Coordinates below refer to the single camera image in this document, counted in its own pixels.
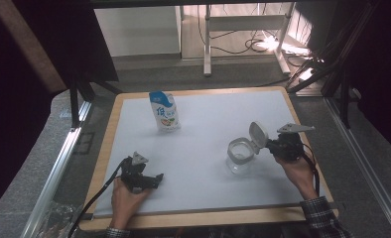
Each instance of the aluminum rail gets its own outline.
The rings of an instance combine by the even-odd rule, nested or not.
[[[83,102],[79,110],[80,122],[83,122],[85,120],[90,110],[90,107],[91,107],[90,102]],[[28,222],[26,223],[26,226],[20,237],[30,238],[30,237],[37,236],[37,232],[41,228],[43,218],[45,217],[46,212],[48,211],[51,205],[51,201],[63,177],[65,167],[68,164],[70,155],[78,139],[78,136],[80,135],[80,132],[81,132],[81,125],[79,125],[77,128],[71,129],[68,132],[65,138],[65,142],[59,153],[59,156],[57,157],[56,163],[54,164],[53,169],[51,170],[51,173],[44,185],[44,188],[41,191],[37,203],[35,204],[35,207],[32,210],[32,213],[29,216]]]
[[[326,102],[326,105],[330,111],[332,118],[335,121],[338,130],[341,132],[341,135],[346,141],[347,146],[353,153],[353,156],[360,170],[362,171],[363,176],[368,182],[368,185],[370,186],[384,214],[386,215],[388,222],[391,224],[391,195],[384,188],[384,185],[382,184],[381,180],[378,178],[374,169],[369,164],[368,159],[366,158],[365,154],[357,143],[351,130],[347,129],[339,119],[338,108],[335,105],[334,101],[329,98],[325,98],[324,101]]]

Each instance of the wooden frame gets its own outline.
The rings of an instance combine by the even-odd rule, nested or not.
[[[273,91],[282,92],[289,110],[297,124],[300,121],[297,117],[292,102],[283,87],[250,87],[250,88],[227,88],[227,89],[205,89],[205,90],[184,90],[171,91],[175,96],[200,95],[200,94],[222,94],[222,93],[241,93],[255,91]],[[86,202],[88,202],[103,186],[106,168],[110,159],[112,144],[115,138],[115,132],[121,113],[124,99],[147,98],[148,93],[123,93],[119,94],[114,102],[111,116],[109,118],[106,133],[102,142],[99,157],[90,183]],[[310,145],[305,133],[301,133],[302,140]],[[328,190],[326,181],[322,176],[320,167],[320,181],[322,188],[326,191],[328,202],[333,202],[331,193]],[[93,213],[95,204],[88,209]],[[82,230],[101,230],[108,227],[111,218],[95,218],[93,220],[83,220],[79,226]],[[167,227],[189,227],[189,226],[207,226],[207,225],[226,225],[226,224],[252,224],[252,223],[271,223],[271,222],[293,222],[304,221],[305,216],[300,206],[292,207],[274,207],[274,208],[254,208],[232,211],[214,211],[214,212],[189,212],[180,214],[162,214],[162,215],[136,215],[129,224],[129,229],[149,229],[149,228],[167,228]]]

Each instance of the metal frame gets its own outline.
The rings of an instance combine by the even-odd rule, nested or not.
[[[380,204],[384,214],[387,217],[388,222],[391,224],[391,196],[384,188],[381,180],[378,178],[372,166],[369,164],[368,159],[354,138],[352,132],[344,126],[344,123],[338,117],[338,109],[334,101],[328,98],[324,99],[335,124],[340,131],[342,137],[347,143],[350,151],[352,152],[358,167],[362,171],[365,180],[368,182],[369,187],[375,195],[378,203]]]
[[[313,84],[314,82],[320,80],[321,78],[328,76],[328,80],[323,85],[321,93],[322,96],[326,96],[326,97],[333,96],[334,93],[337,91],[338,87],[340,86],[340,84],[344,81],[344,75],[341,74],[345,73],[344,71],[345,71],[347,58],[349,57],[358,38],[362,34],[366,24],[369,22],[369,19],[371,18],[377,5],[378,3],[372,4],[371,2],[367,2],[365,4],[363,12],[359,16],[357,23],[355,23],[352,33],[350,34],[350,37],[347,39],[347,42],[343,46],[343,49],[341,53],[338,55],[337,59],[331,65],[324,68],[323,70],[319,70],[317,73],[313,74],[309,79],[300,82],[299,84],[291,88],[288,88],[287,92],[288,93],[298,92],[304,89],[305,87]]]
[[[274,54],[283,74],[290,74],[291,71],[282,54],[282,45],[294,8],[295,2],[291,2],[285,15],[210,17],[210,5],[205,5],[204,76],[211,76],[210,32],[256,30],[280,30],[279,45]]]
[[[90,102],[84,102],[81,105],[81,108],[78,113],[78,120],[80,123],[79,125],[77,125],[76,128],[71,128],[71,130],[68,132],[65,138],[65,143],[63,144],[59,156],[57,157],[56,163],[51,170],[51,173],[44,185],[44,188],[42,189],[41,195],[39,196],[38,201],[35,204],[35,207],[32,210],[32,213],[20,237],[30,238],[37,236],[37,232],[41,227],[43,218],[45,217],[46,212],[51,205],[51,201],[63,177],[66,165],[68,163],[74,145],[78,139],[78,136],[80,135],[81,124],[85,121],[90,107]]]

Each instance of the person's left hand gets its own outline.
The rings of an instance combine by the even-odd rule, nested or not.
[[[112,192],[112,220],[109,227],[125,230],[129,219],[136,213],[151,191],[151,189],[144,189],[138,194],[132,193],[121,178],[116,178]]]

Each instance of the wrist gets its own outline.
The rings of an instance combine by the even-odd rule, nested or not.
[[[317,194],[316,190],[313,187],[300,188],[299,191],[304,200],[310,200],[319,197],[319,195]]]
[[[130,216],[128,215],[123,217],[112,217],[109,227],[118,230],[125,230],[129,220]]]

